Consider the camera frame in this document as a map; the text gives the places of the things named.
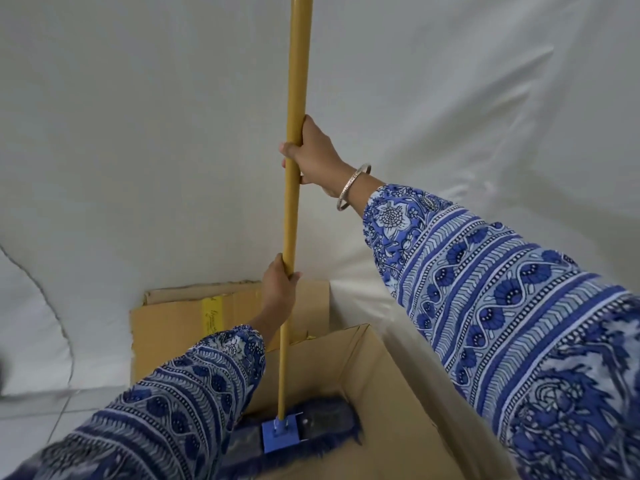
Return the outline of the person's left hand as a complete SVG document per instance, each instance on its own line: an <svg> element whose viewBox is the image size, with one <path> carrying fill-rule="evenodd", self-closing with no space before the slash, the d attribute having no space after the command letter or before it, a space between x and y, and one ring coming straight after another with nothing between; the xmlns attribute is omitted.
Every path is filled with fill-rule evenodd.
<svg viewBox="0 0 640 480"><path fill-rule="evenodd" d="M283 254L279 253L263 275L261 311L251 322L251 327L260 332L264 339L275 334L293 311L297 285L286 286L284 280L288 275Z"/></svg>

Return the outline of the person's right hand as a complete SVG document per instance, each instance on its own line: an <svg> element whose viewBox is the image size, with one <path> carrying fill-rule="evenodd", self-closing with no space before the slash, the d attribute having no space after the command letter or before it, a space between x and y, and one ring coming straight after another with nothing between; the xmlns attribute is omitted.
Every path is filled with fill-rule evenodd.
<svg viewBox="0 0 640 480"><path fill-rule="evenodd" d="M349 177L350 165L340 158L331 139L323 131L316 146L285 142L280 144L279 152L283 155L282 167L288 162L297 163L301 185L318 185L332 198L338 197Z"/></svg>

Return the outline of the yellow pole blue dust mop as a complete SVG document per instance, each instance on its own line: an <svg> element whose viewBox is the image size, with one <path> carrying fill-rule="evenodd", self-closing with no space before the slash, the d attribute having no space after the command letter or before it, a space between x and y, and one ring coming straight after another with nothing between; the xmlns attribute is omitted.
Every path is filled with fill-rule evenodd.
<svg viewBox="0 0 640 480"><path fill-rule="evenodd" d="M306 112L313 0L291 0L286 139L300 144ZM354 407L338 395L287 404L287 366L292 306L268 305L258 324L275 315L279 329L277 413L241 419L230 436L216 480L255 480L297 460L322 457L347 441L362 443L362 425Z"/></svg>

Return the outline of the person's right forearm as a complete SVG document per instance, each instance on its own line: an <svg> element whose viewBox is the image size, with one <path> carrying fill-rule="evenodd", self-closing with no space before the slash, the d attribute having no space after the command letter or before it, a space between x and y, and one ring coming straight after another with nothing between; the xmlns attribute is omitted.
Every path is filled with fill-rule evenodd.
<svg viewBox="0 0 640 480"><path fill-rule="evenodd" d="M523 480L640 480L640 297L509 227L366 177L389 293Z"/></svg>

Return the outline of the person's left forearm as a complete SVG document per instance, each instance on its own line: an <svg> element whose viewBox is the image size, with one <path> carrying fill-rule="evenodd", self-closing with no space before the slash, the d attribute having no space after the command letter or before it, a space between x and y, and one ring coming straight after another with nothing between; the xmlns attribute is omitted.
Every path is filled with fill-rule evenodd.
<svg viewBox="0 0 640 480"><path fill-rule="evenodd" d="M265 368L251 326L207 336L3 480L215 480Z"/></svg>

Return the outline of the silver bangle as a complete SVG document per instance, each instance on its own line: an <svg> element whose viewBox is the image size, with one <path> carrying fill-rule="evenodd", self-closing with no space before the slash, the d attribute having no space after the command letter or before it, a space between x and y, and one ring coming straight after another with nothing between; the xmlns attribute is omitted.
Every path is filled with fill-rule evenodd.
<svg viewBox="0 0 640 480"><path fill-rule="evenodd" d="M371 175L372 164L364 163L358 167L349 166L348 170L349 177L337 197L336 209L338 212L343 212L351 206L350 193L354 185L361 183L363 179Z"/></svg>

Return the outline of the brown cardboard box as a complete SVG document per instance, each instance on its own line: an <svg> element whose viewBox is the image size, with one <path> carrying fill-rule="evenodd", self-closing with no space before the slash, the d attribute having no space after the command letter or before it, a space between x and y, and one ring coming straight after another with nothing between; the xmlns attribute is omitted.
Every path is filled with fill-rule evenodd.
<svg viewBox="0 0 640 480"><path fill-rule="evenodd" d="M258 282L148 292L130 312L132 380L206 335L247 323L260 299ZM441 435L370 325L330 331L329 282L299 282L290 343L286 405L341 395L361 420L361 444L350 439L247 480L518 480L508 455L457 400L463 437Z"/></svg>

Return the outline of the white fabric sheet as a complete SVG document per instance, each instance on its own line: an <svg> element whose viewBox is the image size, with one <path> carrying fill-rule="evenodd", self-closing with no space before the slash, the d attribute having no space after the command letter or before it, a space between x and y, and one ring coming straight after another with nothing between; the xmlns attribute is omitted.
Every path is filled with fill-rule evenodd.
<svg viewBox="0 0 640 480"><path fill-rule="evenodd" d="M463 437L457 400L520 480L386 288L359 211L282 167L290 23L291 0L0 0L6 393L120 395L148 292L259 283L297 228L291 272L329 282L330 331L370 325L441 435ZM305 114L370 177L640 297L640 0L313 0ZM276 412L279 331L263 340L241 417ZM30 452L11 451L28 425L0 420L0 478L57 418Z"/></svg>

